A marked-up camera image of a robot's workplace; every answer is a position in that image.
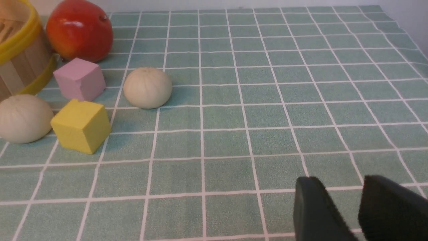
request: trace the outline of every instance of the basket slat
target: basket slat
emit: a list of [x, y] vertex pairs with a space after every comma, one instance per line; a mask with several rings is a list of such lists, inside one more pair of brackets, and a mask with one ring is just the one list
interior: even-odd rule
[[37, 75], [34, 74], [25, 53], [18, 54], [15, 58], [11, 59], [11, 62], [25, 86], [28, 86], [35, 78], [37, 78]]
[[17, 94], [25, 88], [21, 77], [10, 60], [0, 65], [0, 77], [3, 79], [4, 84], [11, 94]]
[[13, 32], [14, 21], [5, 20], [3, 22], [3, 29], [0, 32], [0, 44], [6, 41]]
[[45, 60], [43, 60], [39, 48], [40, 44], [37, 41], [34, 41], [30, 46], [28, 46], [28, 48], [24, 50], [25, 57], [27, 58], [31, 69], [36, 76], [39, 76], [46, 68]]
[[10, 36], [15, 35], [15, 33], [19, 32], [19, 30], [21, 30], [21, 28], [24, 26], [25, 23], [23, 22], [18, 22], [18, 21], [14, 21], [12, 24], [12, 32], [10, 33]]
[[42, 64], [44, 66], [47, 66], [52, 56], [51, 49], [46, 46], [42, 36], [36, 38], [34, 40], [34, 43], [37, 45], [37, 47], [35, 48], [35, 50], [37, 51], [37, 56], [40, 58]]
[[0, 76], [0, 101], [3, 99], [7, 99], [10, 96], [12, 96], [12, 94], [9, 92], [9, 89], [4, 84], [3, 79]]

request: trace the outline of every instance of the wooden basket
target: wooden basket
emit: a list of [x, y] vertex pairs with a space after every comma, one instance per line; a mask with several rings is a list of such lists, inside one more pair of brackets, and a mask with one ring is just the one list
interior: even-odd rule
[[55, 69], [55, 55], [36, 9], [28, 0], [0, 0], [0, 102], [17, 94], [37, 94]]

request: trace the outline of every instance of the pink cube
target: pink cube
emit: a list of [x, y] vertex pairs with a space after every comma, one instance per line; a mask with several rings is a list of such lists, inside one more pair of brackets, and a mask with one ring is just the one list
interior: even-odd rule
[[61, 94], [67, 99], [93, 101], [105, 88], [101, 67], [95, 63], [75, 58], [54, 71]]

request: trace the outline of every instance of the foam block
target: foam block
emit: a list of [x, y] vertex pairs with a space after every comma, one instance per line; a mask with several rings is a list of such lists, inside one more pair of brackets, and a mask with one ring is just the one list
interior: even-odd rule
[[67, 149], [94, 154], [111, 133], [105, 107], [72, 99], [51, 120], [59, 143]]
[[61, 94], [67, 99], [93, 101], [106, 88], [101, 67], [80, 58], [66, 63], [55, 70], [53, 75]]

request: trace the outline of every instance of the white wall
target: white wall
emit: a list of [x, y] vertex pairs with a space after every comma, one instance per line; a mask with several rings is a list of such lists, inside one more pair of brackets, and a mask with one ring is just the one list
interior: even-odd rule
[[428, 56], [428, 0], [380, 0], [379, 5]]

